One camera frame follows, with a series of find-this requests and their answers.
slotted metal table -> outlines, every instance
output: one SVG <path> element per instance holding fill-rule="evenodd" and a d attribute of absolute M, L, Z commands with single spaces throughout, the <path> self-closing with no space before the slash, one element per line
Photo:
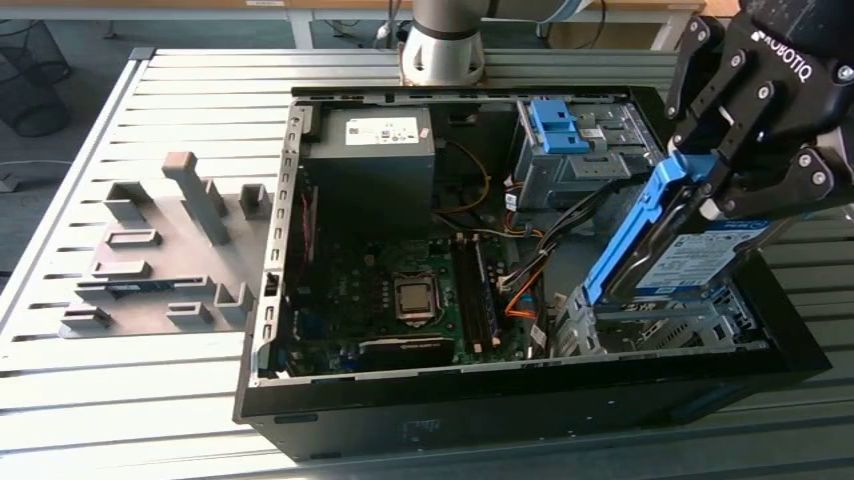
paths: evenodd
<path fill-rule="evenodd" d="M 111 219 L 100 204 L 109 181 L 160 178 L 165 153 L 192 150 L 220 192 L 247 177 L 272 184 L 291 88 L 397 81 L 389 52 L 145 53 L 121 73 L 0 297 L 1 478 L 854 476 L 854 225 L 843 209 L 796 225 L 766 253 L 834 369 L 682 428 L 295 465 L 231 421 L 243 333 L 58 338 Z M 493 51 L 488 75 L 501 86 L 663 92 L 674 61 L 663 53 Z"/>

cpu socket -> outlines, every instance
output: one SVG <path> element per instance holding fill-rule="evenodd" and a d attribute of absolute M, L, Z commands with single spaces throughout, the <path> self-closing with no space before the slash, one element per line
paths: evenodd
<path fill-rule="evenodd" d="M 412 328 L 436 318 L 439 291 L 432 272 L 399 272 L 393 275 L 395 314 Z"/>

wire mesh trash bin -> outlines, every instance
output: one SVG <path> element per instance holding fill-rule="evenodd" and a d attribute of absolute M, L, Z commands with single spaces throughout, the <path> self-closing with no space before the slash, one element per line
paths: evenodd
<path fill-rule="evenodd" d="M 70 75 L 70 66 L 42 20 L 0 20 L 0 52 L 12 63 L 18 57 L 26 61 L 32 57 L 53 83 Z"/>
<path fill-rule="evenodd" d="M 0 120 L 21 137 L 41 137 L 65 128 L 70 115 L 33 56 L 9 53 L 0 47 Z"/>

robotiq logo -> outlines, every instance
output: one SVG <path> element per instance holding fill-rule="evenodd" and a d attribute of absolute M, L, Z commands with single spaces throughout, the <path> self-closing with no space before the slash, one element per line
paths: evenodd
<path fill-rule="evenodd" d="M 806 63 L 806 60 L 803 60 L 803 57 L 798 52 L 791 47 L 768 37 L 764 32 L 755 31 L 750 38 L 754 42 L 763 42 L 768 47 L 771 47 L 776 56 L 783 59 L 783 62 L 788 64 L 791 71 L 798 75 L 800 83 L 806 83 L 812 76 L 812 67 Z"/>

ram slot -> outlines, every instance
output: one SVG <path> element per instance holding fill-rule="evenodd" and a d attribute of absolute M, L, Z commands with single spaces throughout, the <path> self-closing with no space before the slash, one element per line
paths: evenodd
<path fill-rule="evenodd" d="M 465 350 L 481 353 L 492 347 L 487 312 L 483 308 L 483 289 L 477 268 L 476 247 L 469 238 L 456 236 L 451 246 L 453 271 L 460 315 L 463 319 L 463 336 Z"/>
<path fill-rule="evenodd" d="M 500 329 L 497 327 L 497 315 L 495 314 L 496 306 L 495 306 L 495 294 L 492 292 L 492 284 L 489 283 L 489 277 L 485 272 L 485 262 L 483 261 L 483 252 L 480 249 L 480 236 L 473 236 L 473 249 L 475 249 L 475 258 L 477 260 L 477 272 L 480 273 L 480 290 L 481 296 L 477 298 L 480 301 L 480 308 L 483 310 L 485 316 L 485 322 L 488 325 L 489 332 L 489 343 L 492 346 L 497 346 L 500 344 L 499 333 Z"/>

